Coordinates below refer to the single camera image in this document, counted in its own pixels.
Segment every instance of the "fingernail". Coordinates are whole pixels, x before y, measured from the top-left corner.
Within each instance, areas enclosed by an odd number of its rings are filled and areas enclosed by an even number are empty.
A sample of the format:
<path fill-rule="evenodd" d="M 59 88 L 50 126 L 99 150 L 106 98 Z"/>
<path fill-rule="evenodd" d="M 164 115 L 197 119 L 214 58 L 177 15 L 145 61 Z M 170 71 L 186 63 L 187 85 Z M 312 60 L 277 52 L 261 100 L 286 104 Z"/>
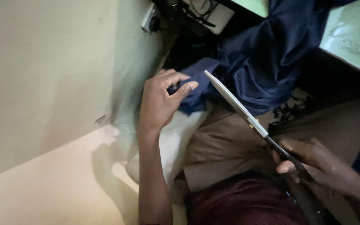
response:
<path fill-rule="evenodd" d="M 288 172 L 289 168 L 288 167 L 283 167 L 281 170 L 280 170 L 280 173 L 286 173 Z"/>
<path fill-rule="evenodd" d="M 194 81 L 191 85 L 190 85 L 190 87 L 191 87 L 191 89 L 192 90 L 195 90 L 197 87 L 198 87 L 198 82 L 196 82 L 196 81 Z"/>

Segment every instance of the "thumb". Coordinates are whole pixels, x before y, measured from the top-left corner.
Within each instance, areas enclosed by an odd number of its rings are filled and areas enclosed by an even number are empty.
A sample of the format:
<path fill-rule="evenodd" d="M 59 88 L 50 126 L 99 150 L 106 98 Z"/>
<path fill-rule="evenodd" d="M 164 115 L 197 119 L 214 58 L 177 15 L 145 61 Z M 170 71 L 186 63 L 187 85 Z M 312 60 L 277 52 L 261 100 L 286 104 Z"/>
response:
<path fill-rule="evenodd" d="M 183 84 L 174 94 L 172 94 L 172 97 L 175 99 L 178 99 L 179 101 L 182 101 L 185 99 L 193 90 L 195 90 L 198 87 L 198 82 L 196 81 L 190 81 L 185 84 Z"/>

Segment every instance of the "hand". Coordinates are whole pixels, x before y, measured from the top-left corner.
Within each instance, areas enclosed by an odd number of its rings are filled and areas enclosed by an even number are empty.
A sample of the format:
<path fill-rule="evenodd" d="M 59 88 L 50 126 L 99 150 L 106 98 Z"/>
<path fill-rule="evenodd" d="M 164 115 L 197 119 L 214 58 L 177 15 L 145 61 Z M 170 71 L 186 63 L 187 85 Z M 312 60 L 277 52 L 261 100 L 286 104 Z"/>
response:
<path fill-rule="evenodd" d="M 191 81 L 183 84 L 172 95 L 169 95 L 167 88 L 189 78 L 185 74 L 170 69 L 161 70 L 156 76 L 145 82 L 139 130 L 147 133 L 159 133 L 164 126 L 170 123 L 182 100 L 198 87 L 198 83 Z"/>
<path fill-rule="evenodd" d="M 351 166 L 344 163 L 317 139 L 307 142 L 296 141 L 290 138 L 281 138 L 283 147 L 297 154 L 313 179 L 324 186 L 340 192 L 343 195 L 360 198 L 360 175 Z M 273 152 L 274 160 L 279 163 L 278 173 L 290 173 L 296 182 L 296 168 L 291 161 L 283 161 Z"/>

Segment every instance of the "scissors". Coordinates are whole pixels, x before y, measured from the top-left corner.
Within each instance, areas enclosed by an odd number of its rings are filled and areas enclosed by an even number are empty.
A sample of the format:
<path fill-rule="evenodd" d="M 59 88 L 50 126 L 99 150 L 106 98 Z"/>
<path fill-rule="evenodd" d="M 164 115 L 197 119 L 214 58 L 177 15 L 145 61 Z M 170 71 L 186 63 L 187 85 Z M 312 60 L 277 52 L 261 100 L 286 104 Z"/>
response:
<path fill-rule="evenodd" d="M 269 137 L 269 133 L 262 127 L 261 124 L 254 118 L 254 116 L 248 112 L 243 104 L 222 84 L 220 80 L 214 77 L 207 70 L 204 71 L 205 74 L 209 77 L 213 86 L 216 90 L 224 97 L 225 100 L 236 110 L 237 114 L 240 115 L 245 122 L 247 122 L 251 128 L 253 128 L 260 136 L 263 137 L 269 144 L 274 147 L 274 150 L 285 160 L 291 161 L 297 168 L 298 175 L 304 178 L 307 181 L 313 181 L 313 178 L 309 171 L 304 167 L 304 165 L 294 156 L 292 156 L 288 151 L 286 151 L 282 146 L 277 144 Z"/>

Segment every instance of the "left hand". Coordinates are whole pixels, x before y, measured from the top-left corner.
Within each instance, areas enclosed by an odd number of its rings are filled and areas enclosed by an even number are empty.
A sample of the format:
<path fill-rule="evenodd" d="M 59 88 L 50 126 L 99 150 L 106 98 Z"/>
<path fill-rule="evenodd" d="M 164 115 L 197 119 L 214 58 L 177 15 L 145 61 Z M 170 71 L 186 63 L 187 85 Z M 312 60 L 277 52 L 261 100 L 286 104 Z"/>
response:
<path fill-rule="evenodd" d="M 169 95 L 167 89 L 170 85 L 189 78 L 190 76 L 170 69 L 161 70 L 156 76 L 145 82 L 139 130 L 159 133 L 164 126 L 170 123 L 180 103 L 198 87 L 198 83 L 191 81 L 183 84 L 172 95 Z"/>

